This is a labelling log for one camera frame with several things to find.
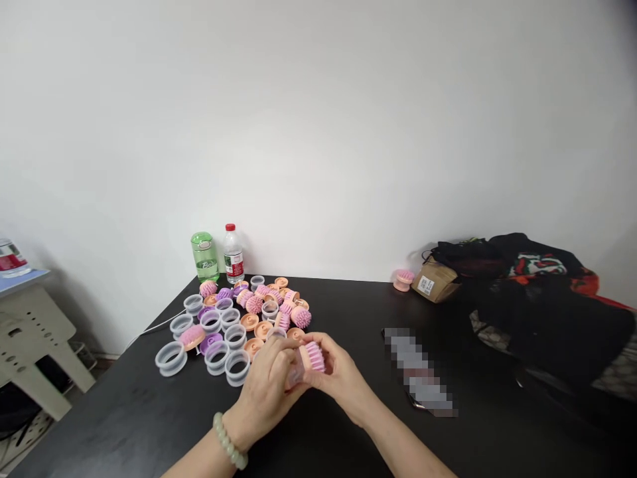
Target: bottle label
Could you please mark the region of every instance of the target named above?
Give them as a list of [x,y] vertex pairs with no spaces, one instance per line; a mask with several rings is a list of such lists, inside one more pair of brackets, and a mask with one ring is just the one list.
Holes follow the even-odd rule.
[[25,266],[27,261],[22,257],[13,243],[0,246],[0,270],[17,269]]
[[233,256],[227,256],[224,254],[226,260],[226,274],[228,277],[240,277],[244,274],[244,253],[234,254]]

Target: plastic water bottle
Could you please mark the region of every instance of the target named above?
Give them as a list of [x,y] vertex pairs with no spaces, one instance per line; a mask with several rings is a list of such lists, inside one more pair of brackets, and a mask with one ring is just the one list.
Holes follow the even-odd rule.
[[195,232],[190,239],[197,277],[201,282],[219,279],[217,249],[209,232]]
[[0,277],[11,278],[31,272],[27,260],[22,257],[18,248],[0,234]]
[[228,282],[237,283],[246,276],[244,273],[244,255],[239,236],[234,232],[234,224],[226,224],[226,238],[224,239],[224,261]]

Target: black table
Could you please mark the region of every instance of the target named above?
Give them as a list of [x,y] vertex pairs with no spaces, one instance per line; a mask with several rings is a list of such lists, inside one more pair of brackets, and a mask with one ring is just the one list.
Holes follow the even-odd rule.
[[[388,283],[289,281],[311,306],[309,330],[327,332],[342,345],[380,399],[458,476],[593,477],[629,469],[630,451],[607,439],[574,436],[522,390],[512,373],[515,361],[473,335],[462,305],[434,305]],[[197,291],[194,279],[154,323],[179,312]],[[386,353],[383,327],[418,329],[459,417],[412,408]],[[176,376],[162,377],[154,358],[171,340],[167,327],[140,337],[11,478],[161,476],[240,393],[224,375],[210,376],[201,356],[189,356]],[[255,444],[244,475],[391,476],[367,435],[316,390]]]

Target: small pink brush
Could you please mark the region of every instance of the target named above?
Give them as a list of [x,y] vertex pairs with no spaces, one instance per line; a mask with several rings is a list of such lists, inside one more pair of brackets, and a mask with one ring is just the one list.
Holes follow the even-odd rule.
[[289,390],[294,385],[301,383],[306,370],[316,370],[317,372],[325,373],[323,351],[316,342],[308,342],[297,349],[297,361],[290,368],[285,389]]
[[290,316],[286,313],[279,312],[277,314],[276,320],[274,321],[274,326],[280,327],[287,332],[287,330],[290,328]]
[[287,300],[287,301],[283,301],[283,303],[279,307],[279,310],[283,313],[290,315],[292,314],[292,310],[294,310],[296,306],[297,305],[294,302],[292,302],[291,300]]
[[204,328],[197,324],[187,329],[182,335],[179,336],[179,341],[184,345],[186,352],[194,349],[197,345],[204,341],[206,338],[206,331]]
[[305,327],[310,325],[310,322],[312,320],[312,314],[310,313],[310,311],[305,310],[300,305],[296,306],[294,310],[292,310],[292,314],[290,315],[290,317],[292,318],[292,322],[294,322],[294,324],[301,329],[304,329]]
[[265,299],[265,295],[268,294],[269,292],[270,292],[270,289],[268,289],[266,285],[261,284],[254,291],[254,295],[256,295],[258,298],[263,300]]
[[245,309],[246,308],[246,302],[253,295],[254,295],[254,292],[252,292],[252,291],[249,291],[247,289],[242,290],[241,292],[239,292],[239,295],[237,295],[237,303],[239,305],[241,305]]
[[208,297],[214,293],[217,293],[217,283],[215,281],[204,281],[199,286],[199,293],[202,297]]
[[246,310],[249,313],[258,314],[261,312],[261,307],[263,307],[263,301],[256,295],[253,295],[246,301]]
[[413,282],[413,272],[406,269],[400,269],[396,271],[396,280],[393,282],[393,286],[400,290],[400,292],[409,291],[409,286]]
[[269,289],[267,291],[267,294],[265,294],[265,299],[264,300],[274,300],[274,302],[276,302],[277,304],[281,305],[283,303],[283,298],[281,297],[281,294],[279,293],[279,291],[277,291],[276,289]]

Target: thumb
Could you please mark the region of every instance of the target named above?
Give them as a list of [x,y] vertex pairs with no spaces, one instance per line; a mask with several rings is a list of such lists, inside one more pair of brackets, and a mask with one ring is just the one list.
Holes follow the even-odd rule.
[[303,375],[303,382],[327,394],[332,388],[332,377],[316,370],[307,370]]

